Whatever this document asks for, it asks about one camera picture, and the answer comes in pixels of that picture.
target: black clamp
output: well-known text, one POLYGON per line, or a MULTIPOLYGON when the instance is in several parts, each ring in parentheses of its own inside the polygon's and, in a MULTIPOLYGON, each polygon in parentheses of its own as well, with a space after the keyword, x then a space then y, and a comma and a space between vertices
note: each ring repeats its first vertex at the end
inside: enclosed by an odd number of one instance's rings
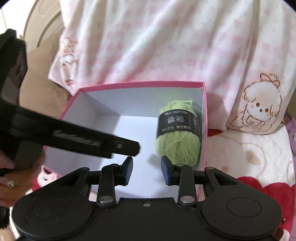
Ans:
POLYGON ((132 157, 101 171, 80 168, 25 196, 12 212, 20 240, 275 240, 279 204, 213 167, 194 171, 164 156, 164 180, 179 186, 177 203, 173 198, 117 203, 115 186, 128 185, 132 168, 132 157), (97 200, 91 202, 91 185, 97 184, 97 200), (206 196, 201 202, 198 184, 206 196))

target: pink box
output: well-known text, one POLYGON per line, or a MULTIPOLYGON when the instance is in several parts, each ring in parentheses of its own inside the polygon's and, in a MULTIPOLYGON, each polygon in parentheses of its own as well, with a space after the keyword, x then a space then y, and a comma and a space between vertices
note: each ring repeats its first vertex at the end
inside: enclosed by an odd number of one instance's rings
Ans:
MULTIPOLYGON (((193 101, 200 113, 200 162, 195 170, 204 170, 207 138, 207 101, 203 82, 156 81, 98 85, 81 89, 73 96, 61 119, 98 131, 138 141, 141 151, 134 157, 129 185, 116 187, 116 197, 160 198, 178 196, 177 186, 167 186, 155 151, 159 109, 175 100, 193 101)), ((98 158, 47 148, 46 166, 65 175, 80 167, 100 170, 111 163, 122 164, 125 156, 98 158)))

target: red fabric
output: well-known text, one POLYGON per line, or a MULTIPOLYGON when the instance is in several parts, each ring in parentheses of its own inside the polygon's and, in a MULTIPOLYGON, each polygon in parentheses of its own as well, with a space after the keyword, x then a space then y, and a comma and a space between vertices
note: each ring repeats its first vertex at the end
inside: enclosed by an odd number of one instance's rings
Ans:
POLYGON ((211 129, 207 130, 207 136, 208 137, 215 136, 215 135, 218 135, 220 133, 222 133, 222 131, 220 131, 220 130, 211 130, 211 129))
POLYGON ((36 191, 40 188, 38 182, 37 182, 37 179, 33 181, 33 186, 32 186, 32 190, 33 191, 36 191))
POLYGON ((291 233, 295 209, 295 184, 290 187, 286 183, 272 183, 266 187, 262 187, 258 180, 253 177, 240 177, 238 180, 273 197, 281 206, 283 217, 276 234, 280 233, 282 236, 282 232, 279 231, 280 229, 285 229, 291 233))

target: metal screw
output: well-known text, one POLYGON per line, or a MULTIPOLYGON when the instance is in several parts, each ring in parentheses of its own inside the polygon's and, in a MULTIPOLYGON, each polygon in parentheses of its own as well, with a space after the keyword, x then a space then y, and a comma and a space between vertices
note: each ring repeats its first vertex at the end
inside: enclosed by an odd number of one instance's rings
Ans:
POLYGON ((99 197, 99 202, 102 204, 107 204, 113 202, 113 197, 110 196, 101 196, 99 197))
POLYGON ((150 207, 150 206, 151 206, 151 204, 148 202, 143 203, 143 207, 150 207))
POLYGON ((195 201, 195 198, 192 196, 183 196, 180 198, 180 201, 182 203, 193 203, 195 201))

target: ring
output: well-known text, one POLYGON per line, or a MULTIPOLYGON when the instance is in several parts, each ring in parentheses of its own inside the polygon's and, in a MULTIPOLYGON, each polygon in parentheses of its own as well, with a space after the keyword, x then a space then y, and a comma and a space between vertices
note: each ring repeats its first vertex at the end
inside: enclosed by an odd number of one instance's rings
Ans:
POLYGON ((15 186, 15 182, 12 180, 9 180, 6 182, 6 186, 8 186, 9 188, 14 188, 15 186))

